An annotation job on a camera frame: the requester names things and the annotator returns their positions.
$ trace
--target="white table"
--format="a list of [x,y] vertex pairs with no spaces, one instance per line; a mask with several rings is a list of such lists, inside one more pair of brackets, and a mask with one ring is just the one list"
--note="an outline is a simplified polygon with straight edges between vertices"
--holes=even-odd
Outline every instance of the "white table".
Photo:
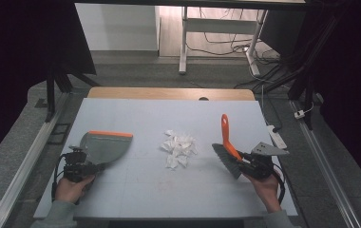
[[[123,157],[95,180],[76,208],[76,218],[93,219],[245,219],[261,217],[266,210],[253,185],[234,180],[211,144],[221,143],[220,117],[230,122],[230,141],[250,152],[259,142],[272,143],[258,102],[84,99],[67,138],[78,144],[89,130],[133,133]],[[160,149],[172,129],[196,139],[199,153],[186,168],[165,168],[167,153]],[[42,219],[51,205],[50,185],[34,214]],[[296,216],[286,186],[282,207]]]

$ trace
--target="desk leg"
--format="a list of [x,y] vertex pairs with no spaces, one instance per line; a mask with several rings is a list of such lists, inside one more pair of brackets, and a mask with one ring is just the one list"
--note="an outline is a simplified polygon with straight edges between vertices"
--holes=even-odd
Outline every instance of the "desk leg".
[[180,74],[186,74],[186,34],[187,34],[187,7],[182,7],[182,35],[180,47]]
[[55,97],[54,97],[54,68],[49,70],[47,74],[47,118],[46,123],[49,123],[55,113]]
[[252,43],[245,52],[246,58],[248,58],[249,67],[252,70],[253,76],[260,75],[260,72],[258,71],[257,64],[256,64],[255,58],[254,58],[254,51],[255,51],[255,46],[257,44],[258,35],[260,34],[261,28],[263,27],[264,17],[266,16],[266,13],[267,13],[267,10],[263,11],[259,20],[257,21],[255,34],[254,34],[254,37],[252,38]]

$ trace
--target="hand brush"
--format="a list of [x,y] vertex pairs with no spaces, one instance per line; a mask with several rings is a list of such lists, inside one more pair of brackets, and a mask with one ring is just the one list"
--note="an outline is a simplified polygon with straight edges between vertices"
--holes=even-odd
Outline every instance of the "hand brush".
[[228,117],[226,114],[221,116],[221,130],[222,130],[222,145],[213,143],[214,151],[219,156],[219,159],[230,171],[235,179],[238,179],[241,172],[239,170],[238,162],[242,162],[242,157],[236,151],[229,141],[229,124]]

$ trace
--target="metal frame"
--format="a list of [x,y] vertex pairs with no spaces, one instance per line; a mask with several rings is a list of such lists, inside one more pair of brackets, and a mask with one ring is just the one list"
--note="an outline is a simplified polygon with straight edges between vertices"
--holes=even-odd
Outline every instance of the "metal frame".
[[173,7],[205,7],[205,8],[232,8],[251,10],[320,10],[334,7],[338,3],[321,4],[316,1],[294,2],[285,0],[75,0],[75,3],[90,4],[117,4],[117,5],[144,5],[144,6],[173,6]]
[[38,161],[38,158],[48,141],[48,137],[53,130],[54,125],[56,125],[57,120],[66,107],[67,98],[68,93],[63,93],[58,101],[55,114],[48,123],[44,123],[42,125],[26,157],[18,168],[14,178],[12,179],[9,188],[7,189],[3,198],[0,200],[0,227],[3,227],[6,223],[6,220],[9,217],[18,196],[20,195],[24,185],[27,182],[27,179],[29,178],[33,166]]
[[[297,101],[290,101],[290,106],[293,112],[300,110],[299,102]],[[332,196],[334,197],[338,208],[340,209],[341,215],[345,220],[347,227],[350,228],[360,228],[361,222],[358,219],[352,205],[347,197],[343,187],[341,186],[340,182],[338,181],[337,177],[335,176],[331,165],[323,151],[322,147],[320,146],[314,132],[310,130],[310,128],[303,122],[299,121],[299,125],[301,127],[302,132],[310,146],[314,158],[316,159],[317,165],[319,166],[320,171],[325,178],[326,183],[329,186],[329,189],[332,192]]]
[[253,35],[252,43],[249,48],[244,49],[248,59],[249,67],[254,76],[259,76],[255,57],[253,56],[257,44],[258,35],[263,27],[264,18],[267,10],[263,11],[258,21],[239,21],[239,20],[220,20],[220,19],[202,19],[188,18],[187,7],[182,7],[182,37],[180,46],[180,75],[186,74],[187,46],[186,35],[191,32],[212,32],[212,33],[234,33]]

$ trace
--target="white paper scraps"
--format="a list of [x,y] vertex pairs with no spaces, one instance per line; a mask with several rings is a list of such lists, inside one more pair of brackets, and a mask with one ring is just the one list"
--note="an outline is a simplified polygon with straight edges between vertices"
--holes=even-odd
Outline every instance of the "white paper scraps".
[[198,154],[195,139],[190,135],[178,134],[173,130],[165,131],[165,135],[168,136],[168,139],[161,144],[161,148],[169,153],[166,158],[166,167],[175,170],[179,163],[186,167],[187,157],[191,153]]

